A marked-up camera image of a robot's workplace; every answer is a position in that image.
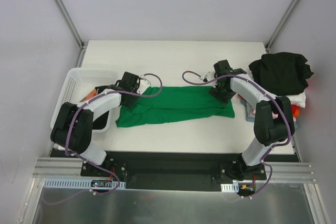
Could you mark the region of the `green t shirt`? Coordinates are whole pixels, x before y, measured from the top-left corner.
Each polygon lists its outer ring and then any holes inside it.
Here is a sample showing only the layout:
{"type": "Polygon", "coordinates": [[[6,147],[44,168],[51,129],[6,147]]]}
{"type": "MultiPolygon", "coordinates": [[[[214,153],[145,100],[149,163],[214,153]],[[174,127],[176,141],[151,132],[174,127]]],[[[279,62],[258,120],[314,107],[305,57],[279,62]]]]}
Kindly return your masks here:
{"type": "Polygon", "coordinates": [[[131,107],[122,106],[116,125],[126,128],[211,116],[234,118],[232,103],[220,103],[209,94],[210,89],[210,86],[163,87],[155,97],[139,97],[131,107]]]}

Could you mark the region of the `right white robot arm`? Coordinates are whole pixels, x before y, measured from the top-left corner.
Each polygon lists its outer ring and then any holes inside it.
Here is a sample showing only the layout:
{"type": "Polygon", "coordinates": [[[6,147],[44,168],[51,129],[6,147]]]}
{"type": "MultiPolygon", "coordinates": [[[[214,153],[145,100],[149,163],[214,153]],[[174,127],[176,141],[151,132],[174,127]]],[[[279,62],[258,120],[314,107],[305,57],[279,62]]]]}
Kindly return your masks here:
{"type": "Polygon", "coordinates": [[[239,94],[255,109],[255,137],[225,169],[226,176],[242,181],[259,171],[262,161],[274,147],[290,142],[295,132],[291,103],[286,96],[268,93],[243,69],[233,69],[227,60],[215,63],[214,70],[216,84],[209,91],[211,96],[227,105],[234,95],[239,94]]]}

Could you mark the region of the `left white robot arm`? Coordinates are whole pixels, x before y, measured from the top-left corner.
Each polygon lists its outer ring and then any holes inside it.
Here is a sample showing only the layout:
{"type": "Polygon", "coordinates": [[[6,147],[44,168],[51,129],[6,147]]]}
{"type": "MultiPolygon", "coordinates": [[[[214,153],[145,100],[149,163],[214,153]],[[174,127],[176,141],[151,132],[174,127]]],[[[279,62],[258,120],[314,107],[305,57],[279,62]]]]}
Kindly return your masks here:
{"type": "Polygon", "coordinates": [[[106,130],[110,125],[110,111],[119,106],[129,108],[143,95],[150,82],[145,76],[125,72],[110,85],[97,86],[78,103],[61,105],[51,131],[51,141],[93,163],[99,176],[111,171],[106,151],[92,141],[94,130],[106,130]]]}

